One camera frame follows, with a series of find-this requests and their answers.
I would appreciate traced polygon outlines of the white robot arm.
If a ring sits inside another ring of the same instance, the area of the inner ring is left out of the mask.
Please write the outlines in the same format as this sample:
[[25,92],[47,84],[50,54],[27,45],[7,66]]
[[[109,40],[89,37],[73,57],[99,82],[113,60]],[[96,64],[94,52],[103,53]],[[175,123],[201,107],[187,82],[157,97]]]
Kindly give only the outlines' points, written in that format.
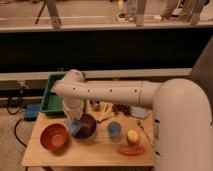
[[51,91],[64,111],[77,114],[83,100],[150,108],[155,171],[213,171],[213,116],[204,90],[188,79],[86,82],[68,71]]

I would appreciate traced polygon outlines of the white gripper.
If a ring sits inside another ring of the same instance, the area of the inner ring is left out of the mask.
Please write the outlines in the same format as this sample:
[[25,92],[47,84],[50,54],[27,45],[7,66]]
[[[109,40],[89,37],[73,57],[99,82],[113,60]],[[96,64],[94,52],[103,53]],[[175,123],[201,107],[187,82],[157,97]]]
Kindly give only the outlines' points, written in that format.
[[77,121],[83,114],[84,105],[85,102],[83,100],[64,100],[64,114],[71,122]]

